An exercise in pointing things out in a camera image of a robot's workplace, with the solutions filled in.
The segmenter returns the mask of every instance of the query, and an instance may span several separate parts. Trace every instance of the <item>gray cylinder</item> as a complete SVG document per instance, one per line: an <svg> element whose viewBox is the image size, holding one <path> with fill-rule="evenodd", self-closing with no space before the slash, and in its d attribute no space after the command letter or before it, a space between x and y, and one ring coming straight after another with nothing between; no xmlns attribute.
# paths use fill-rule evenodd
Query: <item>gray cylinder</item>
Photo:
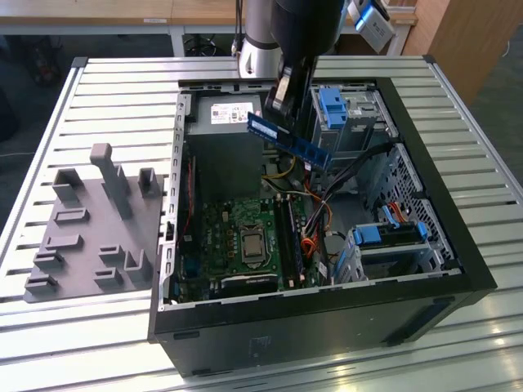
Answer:
<svg viewBox="0 0 523 392"><path fill-rule="evenodd" d="M245 31L247 40L258 47L261 44L275 44L270 34L270 14L273 0L246 0Z"/></svg>

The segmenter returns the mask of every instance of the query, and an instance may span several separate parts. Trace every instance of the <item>motherboard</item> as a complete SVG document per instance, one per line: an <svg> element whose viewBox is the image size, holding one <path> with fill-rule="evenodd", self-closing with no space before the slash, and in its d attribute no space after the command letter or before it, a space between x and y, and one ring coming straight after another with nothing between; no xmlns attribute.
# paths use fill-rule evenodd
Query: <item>motherboard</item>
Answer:
<svg viewBox="0 0 523 392"><path fill-rule="evenodd" d="M285 202L292 204L292 210L287 210L292 222L290 216L281 216L280 204ZM266 292L268 287L277 292L305 286L306 278L297 269L301 267L295 267L297 256L282 249L286 248L282 243L287 242L282 237L283 219L299 232L306 223L302 197L289 201L274 197L205 203L200 245L182 260L183 301L247 295L257 289ZM299 244L297 249L296 245L292 243L293 252L300 252Z"/></svg>

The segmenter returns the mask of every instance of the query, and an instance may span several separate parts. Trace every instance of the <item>power supply label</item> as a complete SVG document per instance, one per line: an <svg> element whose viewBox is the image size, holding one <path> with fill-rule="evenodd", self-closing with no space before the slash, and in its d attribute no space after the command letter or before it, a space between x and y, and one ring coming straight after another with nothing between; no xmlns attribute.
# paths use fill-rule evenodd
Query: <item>power supply label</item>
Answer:
<svg viewBox="0 0 523 392"><path fill-rule="evenodd" d="M252 102L214 104L211 106L211 124L246 123L248 112L254 112Z"/></svg>

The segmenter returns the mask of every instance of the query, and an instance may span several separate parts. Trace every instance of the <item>yellow cable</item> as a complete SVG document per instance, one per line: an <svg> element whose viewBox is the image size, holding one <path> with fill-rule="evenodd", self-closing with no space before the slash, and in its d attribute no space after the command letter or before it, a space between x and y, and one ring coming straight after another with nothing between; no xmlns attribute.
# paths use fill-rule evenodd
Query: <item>yellow cable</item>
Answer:
<svg viewBox="0 0 523 392"><path fill-rule="evenodd" d="M295 164L296 164L296 157L293 157L293 161L291 163L291 167L288 170L284 171L283 173L268 174L266 176L261 176L261 178L267 178L267 179L283 178L283 177L285 177L287 174L289 174L294 169L294 165Z"/></svg>

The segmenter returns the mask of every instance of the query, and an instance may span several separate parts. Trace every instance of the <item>blue plastic latch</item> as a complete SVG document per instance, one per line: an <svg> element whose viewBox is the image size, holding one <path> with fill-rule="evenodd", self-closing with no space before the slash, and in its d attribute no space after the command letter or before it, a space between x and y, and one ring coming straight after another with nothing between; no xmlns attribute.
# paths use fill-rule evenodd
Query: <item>blue plastic latch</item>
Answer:
<svg viewBox="0 0 523 392"><path fill-rule="evenodd" d="M346 253L345 253L345 251L343 251L342 255L340 256L339 260L336 263L336 268L334 268L333 276L336 276L337 273L339 272L340 268L342 268L343 261L345 260L345 258L346 258Z"/></svg>
<svg viewBox="0 0 523 392"><path fill-rule="evenodd" d="M385 216L387 217L387 219L389 220L389 222L391 223L391 225L393 225L395 227L395 229L398 229L400 227L400 224L398 223L398 221L396 219L394 219L392 217L392 214L391 212L389 211L389 207L387 206L383 206L382 207L382 210L383 212L385 213Z"/></svg>
<svg viewBox="0 0 523 392"><path fill-rule="evenodd" d="M382 236L379 235L377 226L363 226L359 227L358 230L361 232L363 237L363 243L380 243Z"/></svg>
<svg viewBox="0 0 523 392"><path fill-rule="evenodd" d="M361 245L363 243L363 239L361 238L360 229L354 230L354 242L356 245Z"/></svg>
<svg viewBox="0 0 523 392"><path fill-rule="evenodd" d="M341 129L345 126L348 114L345 100L338 88L320 88L320 105L329 129Z"/></svg>
<svg viewBox="0 0 523 392"><path fill-rule="evenodd" d="M428 231L427 227L423 222L418 222L418 231L419 234L422 236L423 241L425 241L428 238Z"/></svg>

